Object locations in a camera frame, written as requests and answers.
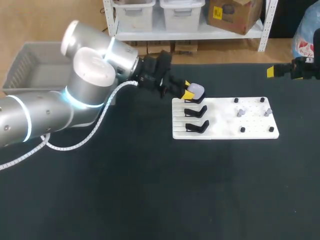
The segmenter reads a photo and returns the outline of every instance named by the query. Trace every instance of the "shelf leg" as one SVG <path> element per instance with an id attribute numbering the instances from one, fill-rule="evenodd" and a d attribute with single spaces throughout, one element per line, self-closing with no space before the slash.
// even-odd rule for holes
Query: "shelf leg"
<path id="1" fill-rule="evenodd" d="M 261 34 L 261 40 L 258 48 L 258 52 L 264 52 L 266 50 L 270 30 L 272 23 L 274 21 L 275 12 L 278 5 L 278 0 L 269 0 L 266 1 L 267 6 L 267 12 L 264 20 L 264 26 Z"/>
<path id="2" fill-rule="evenodd" d="M 111 0 L 103 0 L 103 7 L 105 12 L 106 23 L 108 26 L 109 36 L 114 37 L 116 35 L 118 25 L 115 24 L 114 8 L 111 5 Z"/>

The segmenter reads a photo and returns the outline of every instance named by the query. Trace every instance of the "white storage bin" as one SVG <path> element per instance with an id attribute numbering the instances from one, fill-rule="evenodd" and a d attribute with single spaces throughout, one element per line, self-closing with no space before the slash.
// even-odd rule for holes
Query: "white storage bin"
<path id="1" fill-rule="evenodd" d="M 206 0 L 160 0 L 165 28 L 171 33 L 197 32 L 201 7 Z"/>
<path id="2" fill-rule="evenodd" d="M 122 32 L 152 32 L 156 0 L 112 0 Z"/>

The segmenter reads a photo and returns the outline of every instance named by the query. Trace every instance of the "silver robot arm segment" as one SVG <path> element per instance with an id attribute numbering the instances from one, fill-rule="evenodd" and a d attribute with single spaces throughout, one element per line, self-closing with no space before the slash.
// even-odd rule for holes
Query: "silver robot arm segment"
<path id="1" fill-rule="evenodd" d="M 121 82 L 132 76 L 139 61 L 138 50 L 75 20 L 65 31 L 61 53 L 72 59 L 83 47 L 96 50 L 115 69 L 116 77 Z"/>
<path id="2" fill-rule="evenodd" d="M 74 55 L 73 73 L 64 90 L 28 92 L 0 99 L 0 146 L 91 125 L 115 77 L 114 68 L 96 50 L 82 47 Z"/>

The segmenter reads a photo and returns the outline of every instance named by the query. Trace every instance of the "wooden floor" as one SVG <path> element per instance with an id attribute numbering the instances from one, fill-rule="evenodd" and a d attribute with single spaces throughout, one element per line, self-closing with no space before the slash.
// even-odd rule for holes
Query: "wooden floor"
<path id="1" fill-rule="evenodd" d="M 0 1 L 0 84 L 25 42 L 61 41 L 72 20 L 106 28 L 100 14 L 102 0 Z M 193 56 L 175 55 L 174 64 L 279 63 L 292 59 L 291 39 L 270 39 L 266 52 L 257 52 L 259 40 L 206 40 Z"/>

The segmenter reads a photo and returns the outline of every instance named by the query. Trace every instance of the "cardboard box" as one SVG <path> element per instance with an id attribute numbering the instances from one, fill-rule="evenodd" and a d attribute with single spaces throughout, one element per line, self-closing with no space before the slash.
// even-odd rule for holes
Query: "cardboard box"
<path id="1" fill-rule="evenodd" d="M 148 41 L 148 54 L 159 54 L 162 50 L 171 52 L 170 41 Z"/>
<path id="2" fill-rule="evenodd" d="M 208 24 L 246 35 L 260 18 L 263 0 L 210 0 Z"/>
<path id="3" fill-rule="evenodd" d="M 138 50 L 139 56 L 147 55 L 147 41 L 126 41 L 126 44 Z"/>
<path id="4" fill-rule="evenodd" d="M 180 40 L 175 41 L 174 53 L 175 54 L 193 54 L 198 51 L 197 40 Z"/>

